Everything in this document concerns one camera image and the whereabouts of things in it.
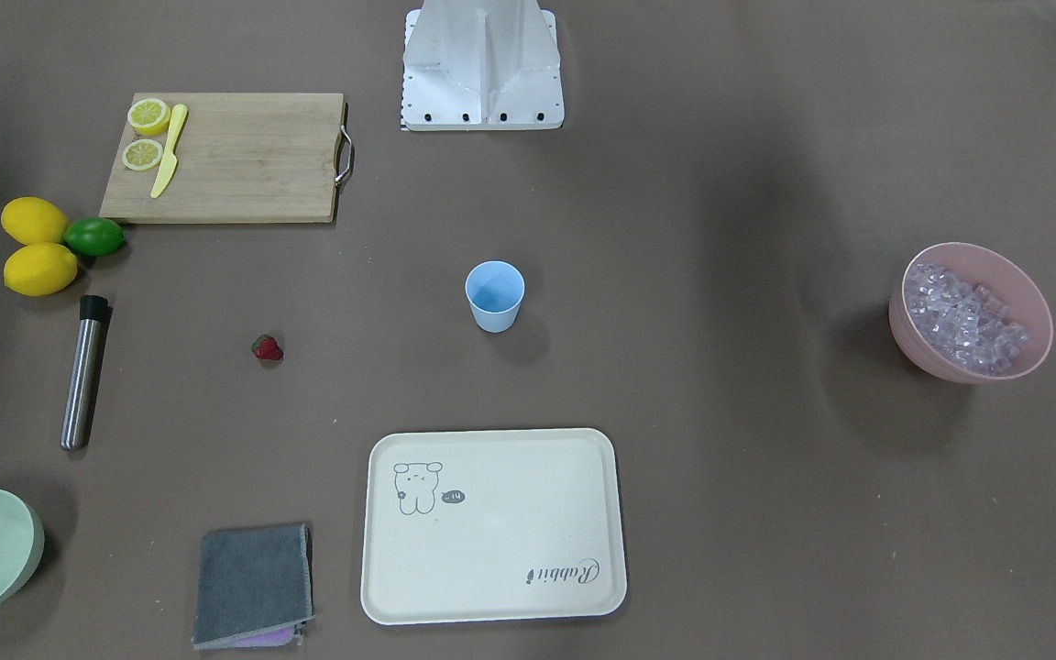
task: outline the gray towel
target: gray towel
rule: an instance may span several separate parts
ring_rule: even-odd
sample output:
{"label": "gray towel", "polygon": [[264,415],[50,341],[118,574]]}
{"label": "gray towel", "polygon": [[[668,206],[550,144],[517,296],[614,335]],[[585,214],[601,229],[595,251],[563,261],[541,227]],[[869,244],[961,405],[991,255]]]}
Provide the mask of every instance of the gray towel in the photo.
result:
{"label": "gray towel", "polygon": [[202,539],[201,564],[196,650],[287,643],[312,618],[304,524],[211,531]]}

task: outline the knife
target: knife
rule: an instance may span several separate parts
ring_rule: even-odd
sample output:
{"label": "knife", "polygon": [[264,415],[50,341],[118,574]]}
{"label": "knife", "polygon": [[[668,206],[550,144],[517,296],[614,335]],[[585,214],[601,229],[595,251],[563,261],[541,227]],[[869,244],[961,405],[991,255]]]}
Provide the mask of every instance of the knife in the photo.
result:
{"label": "knife", "polygon": [[173,148],[177,146],[177,138],[182,135],[182,127],[185,125],[184,103],[173,106],[169,112],[169,133],[165,134],[165,151],[163,153],[163,164],[157,168],[157,178],[154,180],[154,189],[149,195],[156,200],[169,185],[169,180],[173,178],[173,172],[177,171],[177,156],[173,155]]}

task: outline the bear drawing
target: bear drawing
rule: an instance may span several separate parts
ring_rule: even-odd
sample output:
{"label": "bear drawing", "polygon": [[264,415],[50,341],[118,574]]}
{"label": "bear drawing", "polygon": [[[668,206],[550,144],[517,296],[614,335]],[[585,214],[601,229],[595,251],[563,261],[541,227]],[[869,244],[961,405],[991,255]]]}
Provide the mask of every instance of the bear drawing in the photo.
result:
{"label": "bear drawing", "polygon": [[434,509],[434,489],[439,486],[440,463],[398,463],[393,467],[393,485],[398,489],[402,513],[429,513]]}

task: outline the cutting board handle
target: cutting board handle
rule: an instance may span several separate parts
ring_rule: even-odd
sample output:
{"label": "cutting board handle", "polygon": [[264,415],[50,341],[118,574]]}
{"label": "cutting board handle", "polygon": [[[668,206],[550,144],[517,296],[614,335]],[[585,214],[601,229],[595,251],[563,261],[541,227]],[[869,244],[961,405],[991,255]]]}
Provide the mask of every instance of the cutting board handle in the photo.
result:
{"label": "cutting board handle", "polygon": [[343,125],[341,125],[341,127],[340,127],[340,134],[343,135],[344,142],[340,143],[340,146],[337,149],[337,164],[339,166],[339,164],[340,164],[340,154],[341,154],[341,151],[344,151],[344,144],[345,143],[348,143],[348,164],[346,164],[346,166],[344,166],[343,170],[340,170],[339,172],[337,172],[336,176],[332,177],[332,183],[334,185],[336,185],[338,188],[340,187],[340,184],[343,183],[344,180],[348,178],[348,175],[353,172],[353,138],[348,137],[348,133],[347,133],[346,130],[344,130],[344,126]]}

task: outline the ice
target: ice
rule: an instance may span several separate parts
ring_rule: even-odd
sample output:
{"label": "ice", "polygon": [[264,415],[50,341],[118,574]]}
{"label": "ice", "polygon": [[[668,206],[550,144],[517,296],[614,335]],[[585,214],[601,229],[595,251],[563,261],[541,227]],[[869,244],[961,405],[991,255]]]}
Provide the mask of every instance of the ice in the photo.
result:
{"label": "ice", "polygon": [[983,284],[973,287],[939,262],[917,263],[904,280],[907,313],[923,339],[969,372],[1003,376],[1030,334],[1006,322],[1010,305]]}

